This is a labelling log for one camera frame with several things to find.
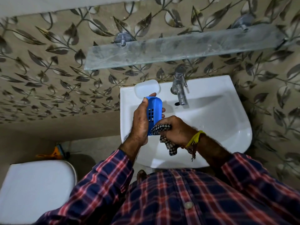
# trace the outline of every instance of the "blue soap case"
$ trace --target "blue soap case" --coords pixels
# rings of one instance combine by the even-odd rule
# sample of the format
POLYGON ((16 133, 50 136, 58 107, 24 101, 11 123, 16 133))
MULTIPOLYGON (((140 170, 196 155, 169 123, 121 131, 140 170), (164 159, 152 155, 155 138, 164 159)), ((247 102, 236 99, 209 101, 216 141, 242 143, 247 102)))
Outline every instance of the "blue soap case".
POLYGON ((155 96, 147 96, 148 107, 147 107, 147 117, 149 121, 148 136, 152 136, 151 129, 155 124, 161 120, 163 102, 160 98, 155 96))

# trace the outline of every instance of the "plaid shirt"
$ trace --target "plaid shirt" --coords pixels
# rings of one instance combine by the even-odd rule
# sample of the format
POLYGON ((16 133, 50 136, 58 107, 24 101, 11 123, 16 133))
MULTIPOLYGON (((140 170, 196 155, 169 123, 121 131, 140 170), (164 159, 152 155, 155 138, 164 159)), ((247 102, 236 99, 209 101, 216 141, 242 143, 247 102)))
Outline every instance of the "plaid shirt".
POLYGON ((221 168, 228 184, 193 169, 129 186, 132 175, 126 154, 113 152, 36 224, 300 224, 300 194, 240 153, 221 168))

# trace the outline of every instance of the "faucet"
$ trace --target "faucet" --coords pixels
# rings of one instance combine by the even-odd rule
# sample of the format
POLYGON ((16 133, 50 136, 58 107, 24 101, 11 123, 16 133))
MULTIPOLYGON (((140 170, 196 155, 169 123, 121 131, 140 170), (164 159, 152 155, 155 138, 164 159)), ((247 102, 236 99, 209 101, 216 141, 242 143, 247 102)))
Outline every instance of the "faucet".
POLYGON ((180 105, 187 105, 187 98, 185 91, 183 90, 183 84, 187 88, 188 85, 185 81, 186 69, 183 66, 178 66, 175 69, 173 85, 171 87, 171 93, 178 96, 180 105))

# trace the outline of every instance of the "white toilet lid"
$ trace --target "white toilet lid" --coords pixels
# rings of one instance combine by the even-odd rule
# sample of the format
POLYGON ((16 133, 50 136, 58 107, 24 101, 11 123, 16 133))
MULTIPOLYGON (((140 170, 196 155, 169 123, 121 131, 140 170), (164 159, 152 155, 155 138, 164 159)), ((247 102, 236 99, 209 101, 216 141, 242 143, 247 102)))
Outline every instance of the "white toilet lid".
POLYGON ((75 170, 63 160, 11 165, 0 190, 0 223, 34 223, 62 206, 75 184, 75 170))

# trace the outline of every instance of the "white sink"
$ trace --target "white sink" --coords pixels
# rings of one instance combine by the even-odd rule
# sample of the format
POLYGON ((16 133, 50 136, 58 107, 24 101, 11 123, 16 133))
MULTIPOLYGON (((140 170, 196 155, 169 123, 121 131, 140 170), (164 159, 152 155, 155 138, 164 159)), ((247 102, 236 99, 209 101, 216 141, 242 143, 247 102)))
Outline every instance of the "white sink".
MULTIPOLYGON (((252 130, 246 112, 228 75, 187 81, 185 88, 188 105, 176 106, 177 95, 170 92, 172 82, 161 83, 157 95, 163 101, 166 117, 176 115, 187 124, 203 130, 230 152, 245 152, 252 140, 252 130)), ((133 112, 141 103, 134 87, 121 88, 121 138, 130 132, 133 112)), ((136 162, 152 168, 199 168, 208 166, 206 160, 196 154, 191 160, 185 149, 178 148, 177 155, 170 156, 160 136, 149 136, 141 147, 136 162)))

